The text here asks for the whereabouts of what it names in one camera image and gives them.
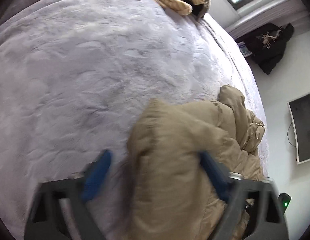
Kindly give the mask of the tan puffer jacket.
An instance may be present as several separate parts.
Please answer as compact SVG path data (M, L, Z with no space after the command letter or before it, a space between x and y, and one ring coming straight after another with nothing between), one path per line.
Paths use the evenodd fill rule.
M151 100L127 142L134 176L128 239L207 239L224 213L199 163L207 151L231 172L262 180L263 122L225 85L218 100Z

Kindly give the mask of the lavender quilted bedspread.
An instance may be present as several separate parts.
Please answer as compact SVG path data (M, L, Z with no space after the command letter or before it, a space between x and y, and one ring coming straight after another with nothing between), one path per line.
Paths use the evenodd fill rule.
M126 141L151 98L216 99L222 85L265 120L252 71L233 38L155 0L15 0L0 25L0 218L23 239L39 183L114 153L91 208L103 233L126 225Z

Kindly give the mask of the black hanging coat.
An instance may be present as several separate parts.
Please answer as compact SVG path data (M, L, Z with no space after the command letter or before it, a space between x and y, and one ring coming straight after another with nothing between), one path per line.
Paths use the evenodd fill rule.
M267 23L243 35L238 41L244 42L252 53L252 60L269 75L283 58L287 43L293 34L294 26L291 23L280 27Z

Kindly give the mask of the wall-mounted television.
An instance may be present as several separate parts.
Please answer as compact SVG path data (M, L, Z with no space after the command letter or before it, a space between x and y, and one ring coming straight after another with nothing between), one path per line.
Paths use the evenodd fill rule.
M310 161L310 93L288 103L297 150L297 164Z

